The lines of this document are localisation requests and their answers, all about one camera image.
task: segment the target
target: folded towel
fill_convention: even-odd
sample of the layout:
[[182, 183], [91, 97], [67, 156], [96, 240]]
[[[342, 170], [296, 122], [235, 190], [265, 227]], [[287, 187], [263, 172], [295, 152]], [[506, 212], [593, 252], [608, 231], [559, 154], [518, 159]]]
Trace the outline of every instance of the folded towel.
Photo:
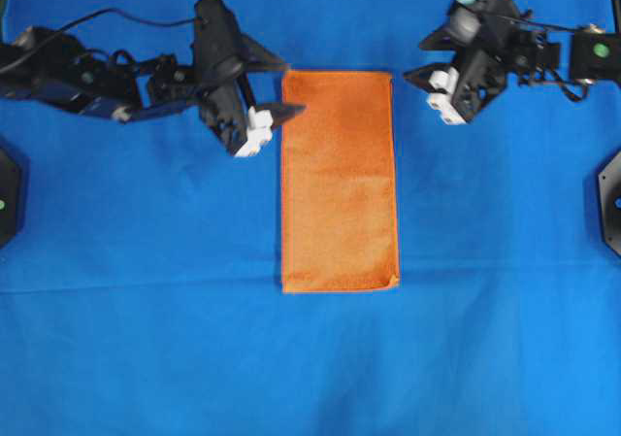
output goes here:
[[287, 293], [399, 284], [392, 76], [290, 72], [306, 111], [282, 139], [282, 283]]

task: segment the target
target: blue tablecloth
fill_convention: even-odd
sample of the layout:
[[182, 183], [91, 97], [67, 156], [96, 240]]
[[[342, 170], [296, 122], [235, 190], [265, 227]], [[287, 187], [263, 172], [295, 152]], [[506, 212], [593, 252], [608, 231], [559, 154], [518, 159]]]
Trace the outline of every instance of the blue tablecloth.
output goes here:
[[[10, 0], [7, 36], [195, 1]], [[451, 128], [401, 78], [446, 58], [417, 43], [451, 0], [225, 1], [295, 68], [394, 72], [403, 286], [281, 295], [278, 144], [235, 161], [195, 110], [120, 126], [4, 102], [30, 179], [0, 252], [0, 434], [620, 434], [621, 263], [596, 189], [621, 148], [618, 88], [573, 105], [513, 79]], [[609, 0], [516, 2], [612, 28]], [[74, 33], [191, 62], [189, 27]]]

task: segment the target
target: metal bracket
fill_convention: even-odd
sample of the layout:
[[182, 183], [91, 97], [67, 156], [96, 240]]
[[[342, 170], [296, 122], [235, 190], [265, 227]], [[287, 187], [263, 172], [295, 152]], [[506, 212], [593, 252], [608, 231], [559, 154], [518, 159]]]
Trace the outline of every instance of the metal bracket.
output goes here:
[[621, 256], [621, 152], [599, 175], [604, 241]]
[[17, 234], [21, 170], [9, 155], [0, 149], [0, 249]]

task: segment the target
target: black mount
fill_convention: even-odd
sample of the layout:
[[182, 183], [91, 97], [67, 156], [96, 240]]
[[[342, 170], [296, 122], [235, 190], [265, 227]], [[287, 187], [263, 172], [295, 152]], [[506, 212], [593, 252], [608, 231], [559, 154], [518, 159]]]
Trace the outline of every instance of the black mount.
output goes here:
[[[123, 123], [170, 116], [198, 106], [201, 120], [230, 154], [253, 155], [261, 144], [246, 145], [248, 132], [255, 126], [248, 114], [250, 108], [254, 113], [270, 113], [270, 127], [275, 129], [304, 107], [257, 105], [247, 74], [280, 72], [288, 66], [243, 34], [222, 0], [200, 0], [195, 11], [192, 66], [178, 64], [174, 55], [136, 62], [125, 50], [101, 60], [97, 50], [87, 50], [77, 38], [62, 34], [27, 62], [0, 76], [0, 97], [40, 101], [67, 113]], [[29, 28], [12, 45], [0, 45], [0, 64], [20, 59], [54, 33]], [[146, 106], [137, 84], [143, 76], [149, 76], [150, 104]]]
[[0, 249], [17, 234], [20, 192], [21, 170], [11, 157], [0, 149]]

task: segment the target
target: wire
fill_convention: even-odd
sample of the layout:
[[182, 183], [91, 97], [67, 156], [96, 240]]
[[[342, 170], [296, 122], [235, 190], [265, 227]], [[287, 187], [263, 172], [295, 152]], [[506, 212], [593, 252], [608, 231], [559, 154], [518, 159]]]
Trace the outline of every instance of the wire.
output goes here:
[[567, 96], [567, 98], [573, 103], [580, 103], [589, 97], [589, 87], [587, 85], [582, 85], [582, 96], [578, 96], [568, 88], [569, 83], [564, 81], [558, 72], [552, 70], [551, 73], [552, 77], [554, 77], [554, 80], [556, 81], [556, 84], [560, 86], [565, 96]]
[[500, 14], [493, 14], [493, 13], [484, 13], [484, 14], [487, 16], [491, 16], [491, 17], [497, 17], [497, 18], [502, 18], [504, 20], [514, 21], [515, 23], [521, 23], [523, 25], [536, 26], [538, 28], [543, 28], [547, 31], [566, 31], [568, 33], [578, 33], [580, 31], [583, 31], [580, 28], [568, 28], [567, 26], [551, 25], [549, 23], [539, 23], [537, 21], [530, 21], [524, 18], [502, 16]]
[[74, 28], [74, 27], [76, 27], [78, 25], [86, 23], [87, 21], [93, 20], [94, 18], [103, 16], [105, 14], [117, 14], [118, 16], [126, 18], [126, 19], [128, 19], [130, 21], [133, 21], [135, 23], [140, 23], [142, 25], [148, 25], [148, 26], [154, 26], [154, 27], [157, 27], [157, 28], [175, 28], [175, 27], [178, 27], [178, 26], [183, 26], [183, 25], [187, 25], [187, 24], [190, 24], [190, 23], [194, 23], [194, 21], [196, 20], [196, 18], [188, 18], [188, 19], [185, 19], [185, 20], [179, 20], [179, 21], [174, 21], [174, 22], [170, 22], [170, 23], [163, 23], [163, 22], [152, 21], [152, 20], [147, 20], [147, 19], [144, 19], [144, 18], [135, 17], [135, 16], [132, 16], [132, 15], [122, 11], [121, 9], [117, 9], [117, 8], [103, 9], [101, 11], [94, 12], [94, 13], [88, 15], [88, 16], [85, 16], [85, 17], [82, 17], [82, 18], [78, 18], [77, 20], [74, 20], [74, 21], [72, 21], [70, 23], [67, 23], [66, 25], [62, 26], [61, 28], [56, 30], [52, 35], [49, 35], [44, 41], [42, 41], [35, 48], [33, 48], [32, 50], [30, 50], [29, 52], [24, 54], [22, 57], [20, 57], [19, 59], [15, 60], [14, 62], [11, 62], [11, 63], [1, 67], [0, 68], [0, 75], [4, 75], [4, 74], [6, 74], [8, 72], [11, 72], [12, 70], [16, 69], [21, 64], [23, 64], [24, 62], [26, 62], [30, 58], [32, 58], [37, 52], [39, 52], [45, 46], [49, 45], [52, 41], [54, 41], [58, 37], [60, 37], [63, 33], [71, 30], [72, 28]]

